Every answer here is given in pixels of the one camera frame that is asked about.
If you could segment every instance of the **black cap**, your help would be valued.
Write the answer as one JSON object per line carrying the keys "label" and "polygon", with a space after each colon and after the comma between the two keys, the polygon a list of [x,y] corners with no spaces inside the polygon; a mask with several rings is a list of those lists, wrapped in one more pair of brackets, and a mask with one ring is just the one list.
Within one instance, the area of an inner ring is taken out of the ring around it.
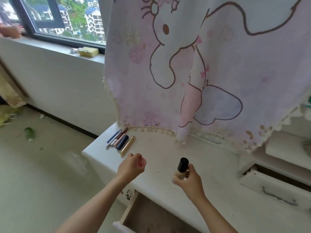
{"label": "black cap", "polygon": [[187,170],[189,160],[186,158],[181,158],[177,170],[179,172],[185,172]]}

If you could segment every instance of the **window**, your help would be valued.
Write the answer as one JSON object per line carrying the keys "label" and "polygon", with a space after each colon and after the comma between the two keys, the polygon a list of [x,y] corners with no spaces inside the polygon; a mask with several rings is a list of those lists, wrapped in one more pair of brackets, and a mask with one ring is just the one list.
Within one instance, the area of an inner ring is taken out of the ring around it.
{"label": "window", "polygon": [[95,31],[94,19],[101,19],[99,7],[84,0],[0,0],[0,22],[19,24],[35,39],[75,48],[95,47],[104,54],[105,34],[103,29]]}

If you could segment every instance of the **person's hand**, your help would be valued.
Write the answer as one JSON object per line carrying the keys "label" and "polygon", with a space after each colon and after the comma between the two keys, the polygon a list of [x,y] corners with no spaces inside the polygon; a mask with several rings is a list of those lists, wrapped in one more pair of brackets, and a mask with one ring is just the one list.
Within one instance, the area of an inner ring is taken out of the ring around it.
{"label": "person's hand", "polygon": [[132,153],[129,153],[119,165],[116,178],[124,185],[129,184],[139,174],[145,171],[145,167],[137,166],[137,161],[140,157],[142,157],[141,154],[136,153],[133,155]]}
{"label": "person's hand", "polygon": [[192,164],[188,164],[186,179],[180,180],[177,176],[174,176],[173,183],[183,189],[186,196],[191,200],[194,205],[198,204],[202,199],[206,198],[203,190],[201,177],[196,172]]}

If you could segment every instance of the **foundation bottle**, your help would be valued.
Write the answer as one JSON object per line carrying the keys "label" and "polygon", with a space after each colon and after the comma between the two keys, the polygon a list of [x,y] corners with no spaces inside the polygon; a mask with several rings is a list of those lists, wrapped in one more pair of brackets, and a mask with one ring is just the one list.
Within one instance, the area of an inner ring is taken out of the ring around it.
{"label": "foundation bottle", "polygon": [[181,158],[174,176],[177,176],[180,180],[185,179],[188,164],[188,159]]}

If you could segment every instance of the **yellow sponge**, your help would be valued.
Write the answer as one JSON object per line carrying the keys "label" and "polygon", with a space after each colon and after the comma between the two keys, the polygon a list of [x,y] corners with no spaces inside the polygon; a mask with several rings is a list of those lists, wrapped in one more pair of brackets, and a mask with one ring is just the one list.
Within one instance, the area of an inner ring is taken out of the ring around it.
{"label": "yellow sponge", "polygon": [[91,48],[91,47],[83,47],[79,49],[78,52],[81,56],[86,56],[86,57],[94,57],[99,54],[97,48]]}

